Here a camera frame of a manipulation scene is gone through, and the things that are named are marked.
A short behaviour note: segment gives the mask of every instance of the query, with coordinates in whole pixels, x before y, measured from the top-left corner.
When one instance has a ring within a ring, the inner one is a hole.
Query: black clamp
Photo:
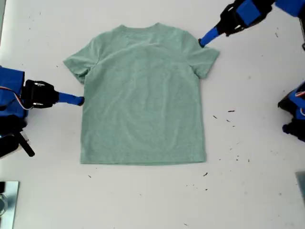
[[[246,23],[241,17],[240,13],[244,13],[246,16],[251,13],[247,12],[247,6],[244,4],[245,0],[236,0],[234,3],[229,4],[220,15],[220,22],[216,25],[219,34],[225,33],[226,36],[241,32],[244,29],[257,25],[264,20],[269,12],[272,10],[272,4],[274,0],[252,0],[253,4],[260,15],[252,22]]]
[[[59,93],[49,83],[27,80],[21,92],[21,99],[26,107],[49,108],[58,102]]]

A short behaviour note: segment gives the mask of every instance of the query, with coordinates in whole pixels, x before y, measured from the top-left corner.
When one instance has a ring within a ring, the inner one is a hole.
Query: white wire
[[[18,96],[12,89],[10,89],[10,88],[8,88],[8,87],[3,87],[3,86],[0,86],[0,89],[4,89],[4,90],[8,90],[8,91],[10,91],[10,92],[13,92],[14,95],[15,95],[15,97],[16,97],[16,99],[17,99],[17,101],[18,101],[18,103],[20,104],[20,106],[21,106],[24,110],[28,111],[28,110],[30,110],[30,109],[33,108],[33,107],[25,108],[24,105],[23,105],[23,103],[22,103],[22,101],[21,101],[21,99],[19,98],[19,96]]]
[[[304,112],[303,112],[303,108],[300,108],[300,112],[303,116],[305,116]]]

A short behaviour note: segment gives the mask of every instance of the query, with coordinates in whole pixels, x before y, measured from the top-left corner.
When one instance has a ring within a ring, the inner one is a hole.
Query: green t-shirt
[[[119,26],[64,61],[84,87],[82,164],[204,162],[199,79],[217,58],[188,32]]]

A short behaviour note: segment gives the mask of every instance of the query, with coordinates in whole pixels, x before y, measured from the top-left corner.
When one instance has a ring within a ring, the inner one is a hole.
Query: t-shirt sleeve
[[[217,59],[219,51],[207,47],[202,48],[198,40],[187,31],[183,31],[182,37],[182,53],[186,61],[198,78],[204,79]]]
[[[76,79],[82,84],[91,69],[97,64],[100,58],[101,44],[98,37],[93,38],[89,44],[77,53],[68,57],[63,63],[72,72]]]

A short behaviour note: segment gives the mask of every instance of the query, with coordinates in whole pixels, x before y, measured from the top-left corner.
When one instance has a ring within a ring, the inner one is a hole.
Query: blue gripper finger
[[[68,104],[72,104],[72,105],[82,106],[85,102],[85,98],[84,97],[77,97],[77,96],[74,96],[72,94],[66,94],[66,93],[59,92],[58,102],[59,103],[68,103]]]
[[[208,33],[200,39],[200,45],[201,47],[206,46],[208,43],[210,43],[212,40],[214,40],[216,37],[219,36],[218,30],[216,27],[212,28]]]

